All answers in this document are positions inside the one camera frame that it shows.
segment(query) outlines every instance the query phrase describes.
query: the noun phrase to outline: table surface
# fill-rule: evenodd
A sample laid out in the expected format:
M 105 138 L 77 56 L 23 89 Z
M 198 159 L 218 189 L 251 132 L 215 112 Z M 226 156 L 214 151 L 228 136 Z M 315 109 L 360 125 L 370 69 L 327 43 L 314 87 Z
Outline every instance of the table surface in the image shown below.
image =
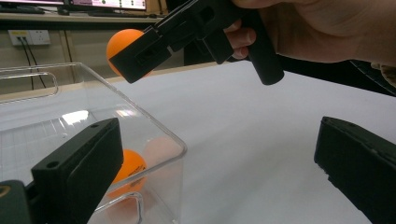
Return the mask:
M 115 83 L 179 136 L 181 223 L 370 223 L 314 163 L 323 116 L 396 142 L 396 98 L 287 73 L 263 86 L 249 62 Z

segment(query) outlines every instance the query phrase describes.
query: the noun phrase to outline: power socket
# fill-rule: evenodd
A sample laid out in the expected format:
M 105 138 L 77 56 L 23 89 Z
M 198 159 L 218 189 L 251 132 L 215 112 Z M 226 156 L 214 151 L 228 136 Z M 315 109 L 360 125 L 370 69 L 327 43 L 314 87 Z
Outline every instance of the power socket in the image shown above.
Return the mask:
M 33 45 L 50 44 L 50 34 L 48 30 L 31 30 L 29 34 L 30 37 L 32 37 Z
M 49 45 L 50 34 L 47 30 L 8 30 L 12 45 L 20 46 L 19 38 L 26 38 L 29 45 Z
M 26 38 L 27 43 L 29 45 L 33 45 L 32 38 L 30 37 L 30 33 L 27 30 L 9 30 L 8 34 L 9 37 L 11 38 L 11 42 L 13 46 L 22 45 L 21 43 L 22 38 Z

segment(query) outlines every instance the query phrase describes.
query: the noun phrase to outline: electrical cable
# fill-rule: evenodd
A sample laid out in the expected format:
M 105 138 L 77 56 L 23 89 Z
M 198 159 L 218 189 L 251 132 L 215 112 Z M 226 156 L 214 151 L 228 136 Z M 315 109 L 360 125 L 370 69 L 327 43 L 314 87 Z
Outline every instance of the electrical cable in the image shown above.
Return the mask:
M 29 63 L 29 67 L 30 67 L 30 66 L 32 66 L 32 64 L 30 63 L 30 59 L 29 59 L 29 55 L 27 54 L 26 47 L 25 47 L 22 39 L 20 37 L 17 37 L 17 38 L 21 42 L 21 44 L 23 46 L 23 50 L 25 51 L 26 59 L 27 59 L 27 62 Z M 30 83 L 31 83 L 31 86 L 32 86 L 32 90 L 34 90 L 35 89 L 35 85 L 33 83 L 33 77 L 30 77 Z
M 32 50 L 30 49 L 30 45 L 27 42 L 26 37 L 22 38 L 23 41 L 25 41 L 27 48 L 29 49 L 30 55 L 32 55 L 33 61 L 35 62 L 35 66 L 38 66 L 37 61 L 35 60 L 35 55 L 33 54 Z M 46 84 L 44 83 L 43 77 L 42 76 L 38 76 L 40 78 L 41 84 L 43 84 L 44 88 L 47 88 Z

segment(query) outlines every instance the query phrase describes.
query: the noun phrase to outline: transparent acrylic box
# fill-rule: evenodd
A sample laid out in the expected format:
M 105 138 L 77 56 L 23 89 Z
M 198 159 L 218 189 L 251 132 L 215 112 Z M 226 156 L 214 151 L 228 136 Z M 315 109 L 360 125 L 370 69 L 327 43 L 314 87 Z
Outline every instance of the transparent acrylic box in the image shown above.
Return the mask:
M 58 86 L 64 75 L 76 83 Z M 27 185 L 51 151 L 97 121 L 118 118 L 122 147 L 139 153 L 147 169 L 111 185 L 89 223 L 179 223 L 187 149 L 177 136 L 82 63 L 0 69 L 5 85 L 33 78 L 46 88 L 0 95 L 0 181 Z

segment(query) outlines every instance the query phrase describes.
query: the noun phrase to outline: orange ping pong ball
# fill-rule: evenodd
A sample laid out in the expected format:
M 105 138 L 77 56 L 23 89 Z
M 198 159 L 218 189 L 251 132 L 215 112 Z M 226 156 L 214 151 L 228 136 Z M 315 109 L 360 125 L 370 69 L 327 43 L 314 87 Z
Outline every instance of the orange ping pong ball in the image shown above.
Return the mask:
M 143 160 L 137 152 L 131 149 L 124 149 L 122 151 L 123 154 L 123 163 L 119 172 L 113 180 L 113 184 L 117 183 L 130 175 L 134 175 L 139 173 L 140 171 L 146 170 L 146 162 Z
M 117 183 L 130 175 L 134 175 L 141 171 L 144 171 L 147 168 L 146 162 L 137 152 L 131 149 L 124 149 L 122 153 L 124 161 L 112 184 Z M 137 179 L 131 183 L 123 185 L 122 187 L 109 192 L 108 197 L 118 198 L 124 193 L 137 192 L 143 188 L 145 182 L 145 177 Z
M 116 54 L 118 54 L 126 47 L 128 47 L 130 44 L 132 44 L 134 41 L 136 41 L 136 39 L 138 39 L 142 35 L 143 35 L 142 31 L 135 29 L 121 30 L 115 33 L 108 41 L 106 48 L 107 62 L 110 65 L 110 68 L 117 75 L 122 77 L 122 74 L 119 72 L 119 70 L 117 70 L 117 68 L 111 63 L 109 59 L 115 56 Z

